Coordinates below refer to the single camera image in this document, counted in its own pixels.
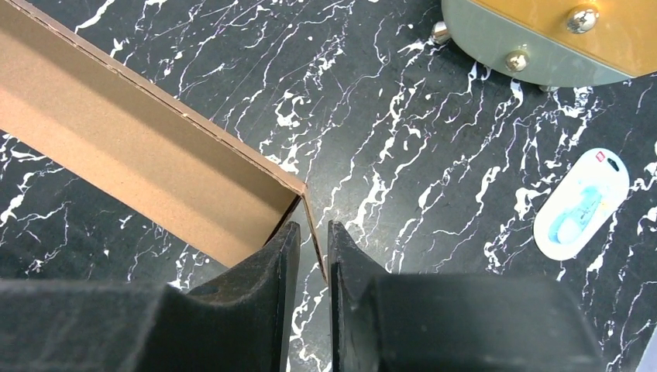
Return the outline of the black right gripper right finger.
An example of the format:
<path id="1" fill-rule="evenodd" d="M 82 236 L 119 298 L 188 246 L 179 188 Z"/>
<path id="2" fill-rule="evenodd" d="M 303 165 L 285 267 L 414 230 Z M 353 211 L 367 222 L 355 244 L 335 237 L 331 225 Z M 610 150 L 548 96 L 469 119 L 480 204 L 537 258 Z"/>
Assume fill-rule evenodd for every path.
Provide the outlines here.
<path id="1" fill-rule="evenodd" d="M 335 371 L 602 371 L 589 322 L 544 276 L 391 274 L 328 224 Z"/>

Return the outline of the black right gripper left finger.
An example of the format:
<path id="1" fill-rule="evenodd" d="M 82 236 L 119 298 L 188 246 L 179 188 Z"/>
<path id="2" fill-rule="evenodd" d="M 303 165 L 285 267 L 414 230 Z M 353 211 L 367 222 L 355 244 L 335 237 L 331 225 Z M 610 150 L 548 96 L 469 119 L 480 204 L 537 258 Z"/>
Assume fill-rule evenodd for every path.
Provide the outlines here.
<path id="1" fill-rule="evenodd" d="M 243 262 L 167 284 L 1 282 L 3 371 L 282 371 L 301 248 L 289 222 Z"/>

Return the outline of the brown cardboard box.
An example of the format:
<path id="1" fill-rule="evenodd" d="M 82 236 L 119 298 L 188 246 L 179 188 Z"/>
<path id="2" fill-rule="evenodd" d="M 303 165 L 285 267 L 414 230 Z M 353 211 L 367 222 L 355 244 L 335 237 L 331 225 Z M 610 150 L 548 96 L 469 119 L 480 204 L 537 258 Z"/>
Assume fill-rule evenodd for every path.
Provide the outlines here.
<path id="1" fill-rule="evenodd" d="M 148 255 L 234 267 L 307 186 L 28 1 L 1 3 L 1 274 L 125 281 Z"/>

